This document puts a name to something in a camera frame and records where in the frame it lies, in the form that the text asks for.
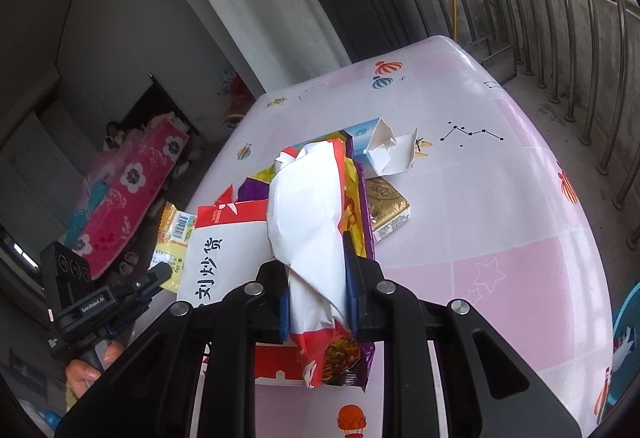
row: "finger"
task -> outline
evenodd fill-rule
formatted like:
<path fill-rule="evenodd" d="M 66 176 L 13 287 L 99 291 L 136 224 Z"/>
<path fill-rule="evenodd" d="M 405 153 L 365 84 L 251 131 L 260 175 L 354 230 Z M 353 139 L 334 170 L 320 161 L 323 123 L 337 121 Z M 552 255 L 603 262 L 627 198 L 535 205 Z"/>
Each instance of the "finger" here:
<path fill-rule="evenodd" d="M 115 362 L 123 352 L 124 346 L 122 344 L 118 341 L 111 341 L 111 344 L 109 344 L 107 349 L 104 351 L 104 355 L 102 355 L 102 360 L 107 364 L 113 364 L 113 362 Z"/>
<path fill-rule="evenodd" d="M 99 378 L 100 371 L 95 370 L 82 360 L 74 359 L 66 367 L 66 381 L 76 398 L 80 398 L 89 389 L 87 380 L 95 381 Z"/>

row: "white wall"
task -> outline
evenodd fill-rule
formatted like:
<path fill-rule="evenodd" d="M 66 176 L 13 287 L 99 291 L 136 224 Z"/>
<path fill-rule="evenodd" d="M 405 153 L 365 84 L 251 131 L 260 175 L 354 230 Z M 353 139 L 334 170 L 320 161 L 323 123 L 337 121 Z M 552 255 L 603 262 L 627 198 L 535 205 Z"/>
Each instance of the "white wall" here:
<path fill-rule="evenodd" d="M 57 83 L 58 41 L 71 0 L 0 0 L 0 145 Z"/>
<path fill-rule="evenodd" d="M 85 176 L 91 170 L 96 150 L 71 120 L 60 100 L 56 100 L 39 116 L 49 136 L 62 153 Z"/>
<path fill-rule="evenodd" d="M 208 141 L 229 134 L 220 73 L 228 61 L 185 0 L 73 0 L 60 46 L 59 96 L 96 146 L 152 73 Z"/>

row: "pink bedsheet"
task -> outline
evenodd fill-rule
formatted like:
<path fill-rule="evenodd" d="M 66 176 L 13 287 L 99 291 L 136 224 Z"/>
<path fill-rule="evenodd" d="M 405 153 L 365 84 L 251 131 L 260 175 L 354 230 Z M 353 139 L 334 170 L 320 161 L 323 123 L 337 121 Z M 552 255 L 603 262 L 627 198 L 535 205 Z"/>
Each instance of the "pink bedsheet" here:
<path fill-rule="evenodd" d="M 113 182 L 72 247 L 88 261 L 92 278 L 103 274 L 125 248 L 188 138 L 163 119 L 153 131 L 132 132 L 122 149 L 105 153 Z"/>

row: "pink tablecloth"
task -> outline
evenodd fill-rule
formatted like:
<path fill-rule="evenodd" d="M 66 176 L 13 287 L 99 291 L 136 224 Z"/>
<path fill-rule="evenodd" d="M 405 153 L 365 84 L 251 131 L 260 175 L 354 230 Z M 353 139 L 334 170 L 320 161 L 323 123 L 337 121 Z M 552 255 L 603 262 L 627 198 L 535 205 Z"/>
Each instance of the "pink tablecloth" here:
<path fill-rule="evenodd" d="M 468 299 L 590 433 L 612 360 L 609 293 L 590 227 L 529 119 L 451 40 L 432 37 L 262 96 L 190 212 L 270 165 L 283 147 L 376 117 L 396 134 L 418 127 L 422 141 L 413 168 L 389 178 L 412 217 L 376 246 L 386 277 L 424 300 Z M 159 297 L 151 313 L 171 300 Z M 379 437 L 382 355 L 379 346 L 364 394 L 257 386 L 258 438 L 341 436 L 336 417 L 347 404 L 366 415 L 364 436 Z"/>

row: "concrete wall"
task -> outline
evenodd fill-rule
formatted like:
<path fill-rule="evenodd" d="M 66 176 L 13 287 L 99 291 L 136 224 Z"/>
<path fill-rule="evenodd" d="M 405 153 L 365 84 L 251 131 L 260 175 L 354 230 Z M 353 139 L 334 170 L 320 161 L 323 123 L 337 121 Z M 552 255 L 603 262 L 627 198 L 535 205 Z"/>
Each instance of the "concrete wall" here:
<path fill-rule="evenodd" d="M 444 11 L 438 0 L 417 0 L 420 5 L 423 16 L 426 18 L 430 35 L 444 35 L 449 36 L 447 30 L 446 20 L 444 18 Z M 447 16 L 449 20 L 452 20 L 451 15 L 451 0 L 443 0 L 446 8 Z M 491 36 L 491 28 L 489 26 L 489 17 L 484 5 L 483 0 L 466 0 L 469 8 L 470 20 L 476 30 L 477 39 L 483 37 L 489 38 Z M 465 9 L 462 5 L 462 0 L 456 0 L 457 3 L 457 15 L 458 15 L 458 43 L 461 46 L 467 46 L 472 42 L 471 31 L 469 28 L 469 18 L 466 16 Z M 497 36 L 500 39 L 507 39 L 507 31 L 504 28 L 504 23 L 499 20 L 501 17 L 500 7 L 496 0 L 488 0 L 490 13 L 494 21 L 494 27 L 497 31 Z"/>
<path fill-rule="evenodd" d="M 204 137 L 229 134 L 220 74 L 228 60 L 185 0 L 73 0 L 58 69 L 59 96 L 99 147 L 153 74 Z"/>
<path fill-rule="evenodd" d="M 559 89 L 568 92 L 570 60 L 569 36 L 564 0 L 551 0 L 556 18 L 559 53 Z M 628 85 L 622 124 L 615 146 L 615 152 L 623 166 L 629 168 L 640 143 L 640 124 L 637 122 L 640 109 L 640 93 L 636 91 L 640 83 L 640 68 L 635 64 L 640 55 L 640 8 L 632 1 L 625 0 L 627 6 L 626 22 L 628 28 Z M 548 19 L 544 0 L 534 0 L 540 18 L 542 45 L 544 49 L 545 69 L 548 84 L 551 83 L 551 54 Z M 587 107 L 591 85 L 591 23 L 587 0 L 572 0 L 574 4 L 575 32 L 577 38 L 577 80 L 575 100 L 578 106 Z M 613 111 L 618 93 L 620 75 L 620 22 L 618 6 L 615 0 L 595 0 L 596 14 L 600 29 L 600 84 L 594 123 L 605 135 L 609 134 Z M 527 15 L 530 35 L 533 34 L 532 18 Z M 531 46 L 534 71 L 537 56 L 534 44 Z"/>
<path fill-rule="evenodd" d="M 73 122 L 62 102 L 54 101 L 38 118 L 66 158 L 85 176 L 91 170 L 96 150 Z"/>
<path fill-rule="evenodd" d="M 71 0 L 0 0 L 0 145 L 58 81 L 55 60 Z"/>

